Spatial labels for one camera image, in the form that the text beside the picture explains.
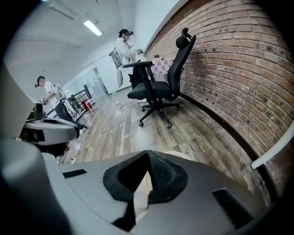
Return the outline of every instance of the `white shirt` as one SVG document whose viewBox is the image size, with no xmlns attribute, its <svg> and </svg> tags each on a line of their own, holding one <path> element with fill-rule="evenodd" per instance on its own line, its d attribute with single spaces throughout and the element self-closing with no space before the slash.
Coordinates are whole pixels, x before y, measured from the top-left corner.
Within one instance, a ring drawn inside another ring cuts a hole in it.
<svg viewBox="0 0 294 235">
<path fill-rule="evenodd" d="M 127 43 L 126 40 L 124 40 L 123 37 L 118 38 L 115 42 L 115 50 L 118 53 L 119 57 L 122 58 L 122 64 L 132 64 L 136 63 L 136 56 L 138 53 L 136 51 L 131 50 L 131 45 Z M 127 74 L 133 74 L 133 68 L 123 68 L 123 70 Z"/>
<path fill-rule="evenodd" d="M 52 82 L 50 81 L 45 82 L 44 88 L 45 88 L 45 91 L 47 92 L 47 95 L 49 94 L 50 91 L 54 92 L 54 86 Z M 57 99 L 55 95 L 51 99 L 49 99 L 49 102 L 52 105 L 52 107 L 55 108 L 60 103 L 60 100 Z"/>
</svg>

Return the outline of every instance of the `chair base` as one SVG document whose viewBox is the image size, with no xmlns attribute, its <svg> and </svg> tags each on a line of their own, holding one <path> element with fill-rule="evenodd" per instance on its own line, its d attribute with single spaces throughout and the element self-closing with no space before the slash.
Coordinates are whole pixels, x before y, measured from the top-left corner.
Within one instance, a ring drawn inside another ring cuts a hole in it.
<svg viewBox="0 0 294 235">
<path fill-rule="evenodd" d="M 141 111 L 145 111 L 145 108 L 150 108 L 147 113 L 139 120 L 139 126 L 142 127 L 144 124 L 143 124 L 143 120 L 145 118 L 147 118 L 150 114 L 152 114 L 154 111 L 157 111 L 159 112 L 160 116 L 162 119 L 164 119 L 166 121 L 166 127 L 168 129 L 171 128 L 171 123 L 170 123 L 170 120 L 169 118 L 166 116 L 166 114 L 164 113 L 164 108 L 166 107 L 176 107 L 177 110 L 180 109 L 180 105 L 179 104 L 164 104 L 162 103 L 162 101 L 158 102 L 158 103 L 150 103 L 149 105 L 143 105 L 141 107 Z"/>
</svg>

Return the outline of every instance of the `person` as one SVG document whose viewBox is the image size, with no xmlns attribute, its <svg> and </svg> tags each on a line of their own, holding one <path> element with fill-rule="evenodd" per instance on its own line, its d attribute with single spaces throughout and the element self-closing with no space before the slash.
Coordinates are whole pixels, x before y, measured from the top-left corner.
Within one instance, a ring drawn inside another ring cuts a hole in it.
<svg viewBox="0 0 294 235">
<path fill-rule="evenodd" d="M 132 46 L 128 44 L 132 32 L 127 29 L 122 29 L 119 32 L 119 38 L 115 43 L 115 50 L 119 57 L 122 58 L 122 64 L 132 64 L 136 63 L 136 56 L 142 53 L 142 50 L 131 50 Z M 134 67 L 123 68 L 123 70 L 129 75 L 132 84 L 132 89 L 134 89 L 139 83 L 142 82 L 139 71 Z"/>
<path fill-rule="evenodd" d="M 52 82 L 47 81 L 45 77 L 39 76 L 37 79 L 37 84 L 35 84 L 35 87 L 44 87 L 47 93 L 47 97 L 43 99 L 43 103 L 50 103 L 52 107 L 54 108 L 55 112 L 57 113 L 58 117 L 60 119 L 69 121 L 73 124 L 76 124 L 78 128 L 81 130 L 83 128 L 88 129 L 88 127 L 84 124 L 78 123 L 73 120 L 73 118 L 70 116 L 68 111 L 66 110 L 65 105 L 60 102 L 60 100 L 57 98 L 55 92 L 54 92 L 54 85 Z"/>
</svg>

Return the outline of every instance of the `chair backrest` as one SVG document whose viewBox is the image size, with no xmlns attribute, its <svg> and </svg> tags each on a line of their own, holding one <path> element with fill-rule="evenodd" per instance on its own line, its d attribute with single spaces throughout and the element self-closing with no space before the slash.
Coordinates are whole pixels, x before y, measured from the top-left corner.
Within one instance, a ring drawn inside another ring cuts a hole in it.
<svg viewBox="0 0 294 235">
<path fill-rule="evenodd" d="M 182 35 L 176 40 L 176 46 L 179 48 L 178 53 L 176 54 L 175 60 L 167 73 L 169 86 L 174 95 L 172 100 L 176 99 L 180 95 L 180 77 L 182 68 L 196 40 L 195 35 L 192 37 L 188 34 L 188 28 L 182 29 L 181 34 Z"/>
</svg>

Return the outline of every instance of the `black baseboard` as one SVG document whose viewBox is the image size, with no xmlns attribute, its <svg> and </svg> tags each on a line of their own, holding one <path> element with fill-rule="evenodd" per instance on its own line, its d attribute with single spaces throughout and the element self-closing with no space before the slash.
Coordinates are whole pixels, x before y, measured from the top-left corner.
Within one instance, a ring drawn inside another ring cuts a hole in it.
<svg viewBox="0 0 294 235">
<path fill-rule="evenodd" d="M 186 101 L 190 102 L 191 104 L 195 105 L 203 112 L 207 113 L 212 119 L 214 119 L 222 128 L 224 128 L 234 139 L 235 141 L 244 149 L 247 153 L 251 161 L 255 161 L 258 158 L 258 155 L 249 145 L 249 143 L 221 116 L 217 115 L 214 111 L 209 109 L 208 107 L 204 106 L 203 104 L 199 103 L 198 101 L 194 100 L 193 98 L 187 96 L 184 93 L 180 93 L 180 97 L 185 99 Z M 260 176 L 265 182 L 266 188 L 269 192 L 271 202 L 274 203 L 278 200 L 278 194 L 276 187 L 273 183 L 273 180 L 267 171 L 264 165 L 261 165 L 257 168 Z"/>
</svg>

